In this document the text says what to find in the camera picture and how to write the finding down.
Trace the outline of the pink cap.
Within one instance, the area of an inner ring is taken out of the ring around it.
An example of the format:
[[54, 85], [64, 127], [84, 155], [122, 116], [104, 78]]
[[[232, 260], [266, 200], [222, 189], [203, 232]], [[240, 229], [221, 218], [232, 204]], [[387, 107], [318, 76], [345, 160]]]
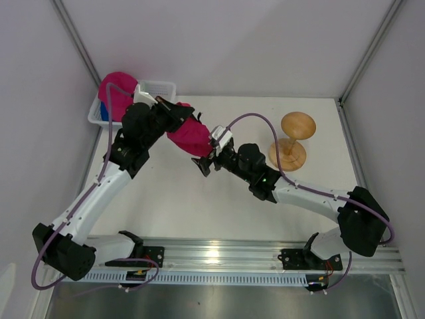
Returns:
[[124, 72], [109, 73], [101, 82], [98, 98], [106, 105], [113, 122], [121, 122], [128, 106], [133, 104], [133, 92], [138, 81]]
[[167, 132], [167, 137], [180, 149], [197, 157], [207, 157], [213, 150], [210, 131], [193, 114], [176, 132]]

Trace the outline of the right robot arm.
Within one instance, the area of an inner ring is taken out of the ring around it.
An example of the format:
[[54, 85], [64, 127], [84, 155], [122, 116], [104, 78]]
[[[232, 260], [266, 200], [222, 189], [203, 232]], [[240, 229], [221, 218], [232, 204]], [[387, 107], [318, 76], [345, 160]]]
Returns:
[[195, 158], [204, 176], [211, 169], [225, 169], [248, 183], [249, 191], [262, 201], [295, 205], [324, 216], [337, 224], [326, 233], [313, 234], [303, 248], [303, 262], [318, 268], [340, 253], [372, 257], [381, 243], [389, 218], [370, 192], [356, 186], [354, 190], [323, 191], [289, 182], [266, 164], [266, 157], [256, 144], [243, 144], [237, 150], [232, 144], [219, 154]]

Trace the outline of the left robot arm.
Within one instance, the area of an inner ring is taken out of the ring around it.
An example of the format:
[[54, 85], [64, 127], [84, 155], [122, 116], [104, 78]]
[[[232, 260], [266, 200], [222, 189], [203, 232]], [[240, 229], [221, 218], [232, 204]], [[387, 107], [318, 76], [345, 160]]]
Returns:
[[111, 200], [148, 161], [149, 149], [164, 133], [176, 132], [194, 111], [161, 97], [152, 106], [141, 102], [129, 106], [93, 184], [50, 225], [40, 223], [33, 230], [41, 260], [74, 281], [98, 264], [138, 265], [143, 260], [139, 237], [128, 231], [111, 239], [89, 239], [88, 235]]

